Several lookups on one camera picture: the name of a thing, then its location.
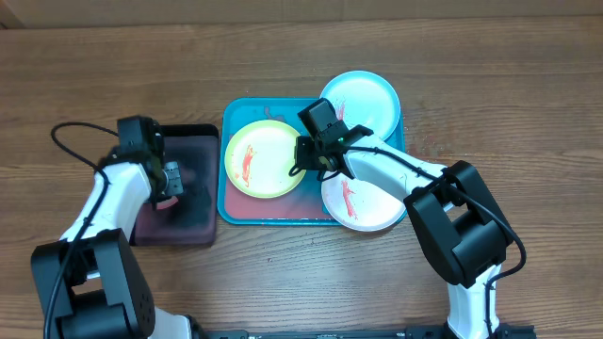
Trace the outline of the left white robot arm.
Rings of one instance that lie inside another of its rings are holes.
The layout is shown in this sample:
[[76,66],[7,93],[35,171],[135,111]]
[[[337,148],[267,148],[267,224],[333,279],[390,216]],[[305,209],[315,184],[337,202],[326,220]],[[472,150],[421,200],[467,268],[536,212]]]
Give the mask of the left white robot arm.
[[155,307],[129,244],[151,184],[142,166],[121,163],[95,175],[73,225],[35,248],[31,268],[46,338],[203,338],[190,316]]

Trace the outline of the yellow plate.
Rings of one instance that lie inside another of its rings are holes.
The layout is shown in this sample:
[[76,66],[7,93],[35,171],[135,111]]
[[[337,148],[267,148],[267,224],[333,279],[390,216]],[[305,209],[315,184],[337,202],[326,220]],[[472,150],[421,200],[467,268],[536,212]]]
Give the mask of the yellow plate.
[[272,199],[293,190],[304,170],[295,165],[296,139],[300,133],[274,120],[255,121],[237,131],[227,144],[224,165],[230,182],[242,193]]

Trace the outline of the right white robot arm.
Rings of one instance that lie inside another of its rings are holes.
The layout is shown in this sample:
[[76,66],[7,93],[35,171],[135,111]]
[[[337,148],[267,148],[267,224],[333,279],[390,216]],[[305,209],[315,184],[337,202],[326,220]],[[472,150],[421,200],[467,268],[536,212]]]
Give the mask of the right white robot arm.
[[477,169],[414,158],[376,136],[298,137],[294,167],[321,181],[344,174],[403,202],[420,248],[448,285],[446,336],[502,338],[497,282],[516,273],[527,254]]

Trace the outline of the white plate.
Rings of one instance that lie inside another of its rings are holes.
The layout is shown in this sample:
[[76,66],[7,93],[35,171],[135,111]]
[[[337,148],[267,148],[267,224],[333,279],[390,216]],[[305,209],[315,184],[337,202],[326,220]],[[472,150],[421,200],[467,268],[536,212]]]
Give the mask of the white plate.
[[331,217],[354,231],[381,231],[406,216],[401,201],[371,183],[344,174],[322,182],[321,197]]

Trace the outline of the pink sponge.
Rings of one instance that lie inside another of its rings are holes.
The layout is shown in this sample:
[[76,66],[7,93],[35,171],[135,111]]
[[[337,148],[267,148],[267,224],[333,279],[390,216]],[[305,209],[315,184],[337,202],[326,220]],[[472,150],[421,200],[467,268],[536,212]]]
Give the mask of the pink sponge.
[[164,201],[158,202],[155,205],[155,209],[156,210],[164,210],[164,209],[168,209],[171,208],[172,206],[174,206],[175,204],[178,203],[178,198],[175,196],[172,196]]

